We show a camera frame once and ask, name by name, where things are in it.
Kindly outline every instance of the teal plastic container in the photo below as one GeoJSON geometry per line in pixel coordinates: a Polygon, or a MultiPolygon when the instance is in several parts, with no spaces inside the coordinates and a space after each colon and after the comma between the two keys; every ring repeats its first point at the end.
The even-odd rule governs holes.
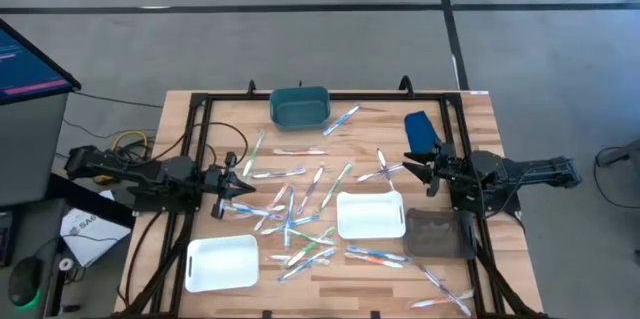
{"type": "Polygon", "coordinates": [[[324,129],[331,108],[324,87],[277,89],[271,93],[271,120],[283,131],[324,129]]]}

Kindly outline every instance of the blue object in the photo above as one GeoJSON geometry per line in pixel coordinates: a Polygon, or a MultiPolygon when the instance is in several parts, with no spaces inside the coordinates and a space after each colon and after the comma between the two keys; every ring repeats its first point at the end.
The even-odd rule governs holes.
{"type": "Polygon", "coordinates": [[[0,104],[69,92],[79,84],[0,20],[0,104]]]}
{"type": "Polygon", "coordinates": [[[271,120],[283,131],[323,129],[331,108],[324,87],[277,89],[271,93],[271,120]]]}
{"type": "Polygon", "coordinates": [[[404,130],[409,138],[409,147],[414,153],[428,153],[436,140],[440,140],[433,124],[423,111],[404,117],[404,130]]]}

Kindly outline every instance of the wooden tabletop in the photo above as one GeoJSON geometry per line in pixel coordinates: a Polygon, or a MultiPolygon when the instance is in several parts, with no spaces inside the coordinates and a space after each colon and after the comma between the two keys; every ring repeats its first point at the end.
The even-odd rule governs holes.
{"type": "MultiPolygon", "coordinates": [[[[156,137],[154,153],[166,150],[182,135],[188,113],[190,91],[168,92],[156,137]]],[[[491,100],[486,93],[462,92],[467,128],[473,149],[490,150],[503,155],[500,135],[493,113],[491,100]]],[[[339,191],[349,193],[382,193],[389,190],[383,178],[366,183],[357,183],[356,177],[379,169],[376,148],[381,148],[387,163],[393,165],[403,160],[408,151],[408,142],[404,130],[404,117],[408,113],[425,111],[438,135],[444,138],[440,108],[436,102],[428,101],[360,101],[361,109],[344,125],[329,136],[319,132],[281,132],[275,128],[269,117],[268,101],[225,101],[215,102],[211,113],[212,121],[222,121],[238,127],[247,137],[250,148],[255,146],[260,130],[265,131],[258,156],[252,171],[292,169],[299,166],[307,168],[305,175],[290,177],[289,182],[296,188],[296,203],[300,203],[303,193],[309,186],[320,162],[324,162],[325,173],[307,207],[310,214],[326,195],[328,189],[348,162],[354,167],[346,177],[339,191]],[[283,157],[274,156],[273,149],[301,149],[317,147],[329,152],[323,157],[283,157]]],[[[347,112],[355,102],[333,101],[331,103],[331,121],[347,112]]],[[[460,138],[453,108],[449,108],[457,152],[462,153],[460,138]]],[[[229,150],[241,155],[243,142],[237,133],[221,127],[212,126],[208,133],[208,144],[215,148],[219,163],[229,150]]],[[[179,155],[179,146],[166,157],[179,155]]],[[[213,161],[207,151],[205,164],[213,161]]],[[[243,161],[236,172],[241,173],[243,161]]],[[[257,188],[257,192],[241,197],[243,202],[266,206],[282,187],[282,179],[247,179],[257,188]]],[[[451,211],[451,202],[445,183],[434,198],[425,195],[426,187],[408,171],[393,174],[396,190],[402,193],[404,208],[418,208],[430,211],[451,211]]],[[[272,310],[274,317],[364,317],[377,310],[382,317],[463,317],[454,304],[437,305],[425,309],[407,310],[407,304],[419,299],[440,298],[442,294],[415,268],[391,269],[377,264],[369,264],[344,257],[348,244],[370,249],[395,253],[403,252],[402,239],[354,240],[334,236],[338,252],[328,266],[316,265],[289,281],[278,283],[276,278],[282,274],[277,262],[268,259],[272,254],[291,254],[306,244],[305,239],[293,238],[292,248],[283,246],[281,234],[261,236],[253,232],[255,218],[232,220],[227,213],[223,220],[210,216],[215,196],[205,195],[202,208],[196,216],[192,239],[215,238],[231,235],[254,234],[258,240],[260,256],[260,279],[250,288],[220,290],[193,294],[183,288],[180,317],[260,317],[263,310],[272,310]]],[[[322,212],[321,220],[300,227],[307,233],[319,234],[331,225],[336,225],[335,197],[322,212]]],[[[133,248],[144,227],[153,214],[142,214],[136,221],[132,232],[127,264],[133,248]]],[[[160,248],[165,231],[166,214],[154,224],[134,265],[131,294],[135,296],[147,283],[158,265],[160,248]]],[[[177,228],[181,226],[181,217],[177,228]]],[[[523,230],[511,218],[500,214],[489,220],[489,229],[495,259],[498,268],[521,296],[524,302],[534,310],[541,311],[542,304],[531,267],[523,230]]],[[[463,259],[427,258],[423,261],[452,292],[460,294],[470,289],[469,273],[463,259]]],[[[487,310],[493,310],[491,292],[486,273],[478,263],[487,310]]],[[[126,270],[123,272],[121,290],[124,292],[126,270]]],[[[167,276],[162,309],[168,310],[174,280],[173,270],[167,276]]],[[[467,304],[473,308],[473,301],[467,304]]],[[[122,310],[123,303],[118,300],[115,310],[122,310]]]]}

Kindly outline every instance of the white tray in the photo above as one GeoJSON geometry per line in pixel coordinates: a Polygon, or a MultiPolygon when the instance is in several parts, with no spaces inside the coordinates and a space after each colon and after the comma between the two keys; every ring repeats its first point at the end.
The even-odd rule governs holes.
{"type": "Polygon", "coordinates": [[[187,248],[184,286],[191,293],[249,287],[258,282],[259,272],[253,235],[198,239],[187,248]]]}
{"type": "Polygon", "coordinates": [[[406,231],[402,195],[338,194],[338,233],[344,239],[400,238],[406,231]]]}

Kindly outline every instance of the white paper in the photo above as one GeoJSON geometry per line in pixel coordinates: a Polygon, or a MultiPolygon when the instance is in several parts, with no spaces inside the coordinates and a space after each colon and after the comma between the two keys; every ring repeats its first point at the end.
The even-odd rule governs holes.
{"type": "MultiPolygon", "coordinates": [[[[113,193],[110,190],[105,190],[100,195],[114,200],[113,193]]],[[[82,237],[65,237],[65,235],[79,234],[94,239],[114,238],[119,241],[129,235],[130,232],[131,230],[128,228],[100,219],[79,209],[71,209],[62,219],[62,226],[60,227],[60,236],[63,236],[77,262],[83,267],[93,264],[117,241],[105,240],[98,242],[82,237]]]]}

